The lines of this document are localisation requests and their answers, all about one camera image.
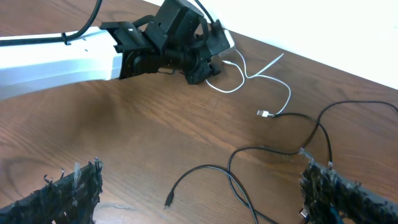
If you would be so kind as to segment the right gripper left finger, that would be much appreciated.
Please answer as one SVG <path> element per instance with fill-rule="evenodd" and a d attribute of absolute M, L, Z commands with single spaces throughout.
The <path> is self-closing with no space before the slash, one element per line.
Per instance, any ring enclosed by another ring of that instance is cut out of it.
<path fill-rule="evenodd" d="M 44 179 L 43 188 L 1 209 L 1 223 L 94 223 L 103 192 L 102 169 L 96 157 L 84 167 L 75 164 L 71 174 L 57 181 Z"/>

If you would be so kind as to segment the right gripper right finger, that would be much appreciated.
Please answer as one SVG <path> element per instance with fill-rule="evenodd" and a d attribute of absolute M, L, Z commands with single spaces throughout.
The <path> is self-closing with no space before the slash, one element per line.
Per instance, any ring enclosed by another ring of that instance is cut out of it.
<path fill-rule="evenodd" d="M 397 223 L 397 204 L 348 180 L 336 170 L 311 162 L 302 173 L 301 213 L 307 223 Z"/>

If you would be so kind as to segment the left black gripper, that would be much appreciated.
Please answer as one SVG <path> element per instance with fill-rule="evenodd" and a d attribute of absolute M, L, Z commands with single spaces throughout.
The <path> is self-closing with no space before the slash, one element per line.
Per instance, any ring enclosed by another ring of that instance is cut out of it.
<path fill-rule="evenodd" d="M 204 43 L 193 51 L 195 64 L 188 70 L 183 70 L 186 81 L 189 85 L 197 85 L 207 78 L 217 75 L 220 70 L 211 62 L 211 58 L 231 47 L 219 20 L 210 25 L 208 38 Z"/>

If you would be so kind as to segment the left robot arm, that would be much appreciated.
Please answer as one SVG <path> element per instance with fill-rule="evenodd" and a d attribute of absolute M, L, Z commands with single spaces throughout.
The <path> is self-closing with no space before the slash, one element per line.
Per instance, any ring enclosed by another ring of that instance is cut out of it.
<path fill-rule="evenodd" d="M 234 40 L 201 2 L 166 0 L 154 15 L 95 27 L 94 8 L 78 31 L 1 38 L 1 98 L 92 80 L 180 71 L 197 85 L 219 74 L 212 58 Z"/>

